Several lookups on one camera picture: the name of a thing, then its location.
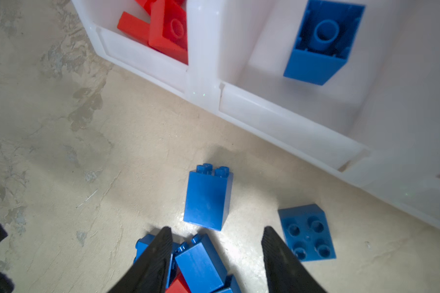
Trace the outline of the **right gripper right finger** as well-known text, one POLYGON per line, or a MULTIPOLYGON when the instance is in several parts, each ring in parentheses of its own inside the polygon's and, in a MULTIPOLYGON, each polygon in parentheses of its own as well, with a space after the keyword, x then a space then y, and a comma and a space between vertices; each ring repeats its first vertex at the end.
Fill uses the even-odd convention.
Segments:
POLYGON ((261 241, 268 290, 271 293, 325 293, 273 227, 264 228, 261 241))

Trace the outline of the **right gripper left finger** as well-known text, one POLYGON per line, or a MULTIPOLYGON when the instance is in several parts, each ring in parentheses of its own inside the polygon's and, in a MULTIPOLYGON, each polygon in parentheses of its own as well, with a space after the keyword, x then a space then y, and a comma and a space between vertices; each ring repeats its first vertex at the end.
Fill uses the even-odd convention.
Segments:
POLYGON ((111 293, 163 293, 166 290, 172 253, 172 232, 163 227, 111 293))

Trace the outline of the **dark blue brick top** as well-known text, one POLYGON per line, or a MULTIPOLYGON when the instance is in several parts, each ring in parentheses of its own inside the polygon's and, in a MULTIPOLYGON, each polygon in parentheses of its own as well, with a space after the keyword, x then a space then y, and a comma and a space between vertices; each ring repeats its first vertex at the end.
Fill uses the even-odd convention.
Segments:
POLYGON ((324 85, 348 61, 365 6, 309 1, 284 76, 324 85))

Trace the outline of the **small red brick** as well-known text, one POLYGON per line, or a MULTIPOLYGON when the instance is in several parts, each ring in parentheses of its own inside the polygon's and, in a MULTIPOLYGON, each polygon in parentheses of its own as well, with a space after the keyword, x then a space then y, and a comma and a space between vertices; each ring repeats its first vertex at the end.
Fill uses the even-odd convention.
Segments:
MULTIPOLYGON (((156 2, 156 0, 135 0, 146 12, 148 15, 152 14, 152 6, 156 2)), ((185 0, 174 0, 179 6, 183 6, 185 0)))

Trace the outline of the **red brick center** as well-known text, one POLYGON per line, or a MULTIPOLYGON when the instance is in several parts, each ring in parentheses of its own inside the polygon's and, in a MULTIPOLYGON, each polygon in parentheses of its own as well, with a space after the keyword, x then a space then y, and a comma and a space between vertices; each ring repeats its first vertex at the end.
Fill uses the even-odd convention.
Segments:
POLYGON ((176 275, 165 293, 191 293, 191 290, 181 272, 176 275))

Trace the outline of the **white three-compartment bin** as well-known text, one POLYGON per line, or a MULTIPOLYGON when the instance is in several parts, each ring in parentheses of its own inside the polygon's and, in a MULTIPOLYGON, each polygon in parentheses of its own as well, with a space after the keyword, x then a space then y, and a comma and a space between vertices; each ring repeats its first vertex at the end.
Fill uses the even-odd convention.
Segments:
POLYGON ((188 65, 117 29, 134 1, 75 1, 95 52, 440 229, 440 1, 365 6, 324 85, 284 71, 309 1, 187 1, 188 65))

